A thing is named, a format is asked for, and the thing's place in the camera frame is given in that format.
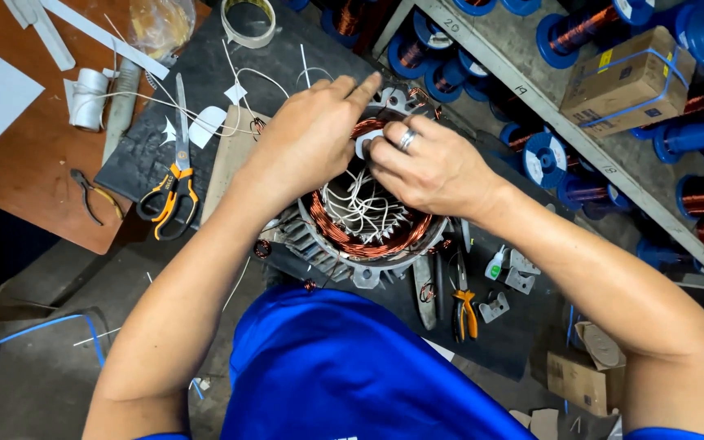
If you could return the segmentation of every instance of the silver ring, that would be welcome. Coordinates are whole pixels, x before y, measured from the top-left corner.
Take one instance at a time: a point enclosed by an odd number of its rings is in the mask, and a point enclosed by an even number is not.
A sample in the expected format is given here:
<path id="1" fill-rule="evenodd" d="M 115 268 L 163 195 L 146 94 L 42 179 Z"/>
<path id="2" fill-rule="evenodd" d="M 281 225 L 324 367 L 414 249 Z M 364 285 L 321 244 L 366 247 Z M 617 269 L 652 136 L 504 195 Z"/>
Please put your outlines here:
<path id="1" fill-rule="evenodd" d="M 411 141 L 415 140 L 416 136 L 416 131 L 412 130 L 411 128 L 407 128 L 406 133 L 401 136 L 401 141 L 398 143 L 398 149 L 401 152 L 406 153 L 406 150 L 409 150 L 409 144 L 411 144 Z"/>

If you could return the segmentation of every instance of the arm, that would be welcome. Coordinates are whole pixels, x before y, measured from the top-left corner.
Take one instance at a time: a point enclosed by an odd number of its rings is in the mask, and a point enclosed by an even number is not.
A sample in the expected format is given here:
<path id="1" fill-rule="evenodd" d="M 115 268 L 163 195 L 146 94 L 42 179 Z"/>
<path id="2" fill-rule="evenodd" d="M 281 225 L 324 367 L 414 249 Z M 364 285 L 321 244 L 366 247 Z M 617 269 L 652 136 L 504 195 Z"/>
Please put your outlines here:
<path id="1" fill-rule="evenodd" d="M 286 101 L 214 213 L 124 322 L 94 389 L 84 438 L 188 429 L 186 389 L 242 258 L 284 207 L 347 168 L 349 135 L 379 82 L 378 74 L 358 88 L 350 77 L 320 80 Z"/>
<path id="2" fill-rule="evenodd" d="M 467 218 L 512 243 L 624 346 L 627 431 L 704 434 L 704 310 L 650 266 L 497 176 L 453 131 L 422 117 L 406 125 L 419 134 L 407 154 L 381 138 L 369 145 L 377 180 L 406 205 Z M 406 125 L 388 125 L 387 138 L 397 143 Z"/>

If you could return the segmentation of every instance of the plastic bag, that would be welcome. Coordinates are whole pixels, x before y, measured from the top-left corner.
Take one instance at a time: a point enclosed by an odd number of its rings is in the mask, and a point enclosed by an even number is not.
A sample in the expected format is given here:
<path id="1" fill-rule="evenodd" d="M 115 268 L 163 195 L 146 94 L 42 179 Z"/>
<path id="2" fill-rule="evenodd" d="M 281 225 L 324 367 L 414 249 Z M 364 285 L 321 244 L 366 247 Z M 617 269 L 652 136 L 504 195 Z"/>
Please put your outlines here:
<path id="1" fill-rule="evenodd" d="M 192 0 L 130 0 L 129 44 L 164 62 L 195 29 Z"/>

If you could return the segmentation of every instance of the blue t-shirt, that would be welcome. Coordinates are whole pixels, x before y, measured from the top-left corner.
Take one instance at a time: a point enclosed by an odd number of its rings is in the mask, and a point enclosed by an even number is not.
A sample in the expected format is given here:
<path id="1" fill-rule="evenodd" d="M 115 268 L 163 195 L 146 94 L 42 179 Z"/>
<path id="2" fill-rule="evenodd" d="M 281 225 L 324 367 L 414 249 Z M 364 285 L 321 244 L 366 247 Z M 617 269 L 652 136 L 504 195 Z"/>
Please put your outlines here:
<path id="1" fill-rule="evenodd" d="M 235 329 L 230 382 L 225 439 L 533 438 L 395 315 L 339 290 L 262 294 Z M 626 438 L 704 435 L 648 428 Z"/>

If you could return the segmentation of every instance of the hand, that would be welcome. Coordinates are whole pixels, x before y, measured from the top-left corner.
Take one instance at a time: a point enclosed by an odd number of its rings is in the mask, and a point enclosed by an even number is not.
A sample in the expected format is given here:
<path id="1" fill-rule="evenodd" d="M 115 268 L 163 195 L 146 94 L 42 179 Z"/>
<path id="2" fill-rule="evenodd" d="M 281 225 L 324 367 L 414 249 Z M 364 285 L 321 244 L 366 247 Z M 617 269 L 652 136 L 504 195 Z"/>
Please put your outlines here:
<path id="1" fill-rule="evenodd" d="M 411 128 L 418 135 L 402 153 L 398 145 Z M 367 144 L 374 177 L 410 207 L 436 215 L 480 220 L 498 206 L 509 183 L 491 170 L 477 150 L 449 128 L 423 116 L 390 122 Z"/>
<path id="2" fill-rule="evenodd" d="M 267 185 L 284 204 L 325 185 L 347 169 L 354 155 L 352 128 L 381 80 L 378 72 L 357 87 L 352 77 L 322 79 L 292 95 L 263 130 L 240 174 Z"/>

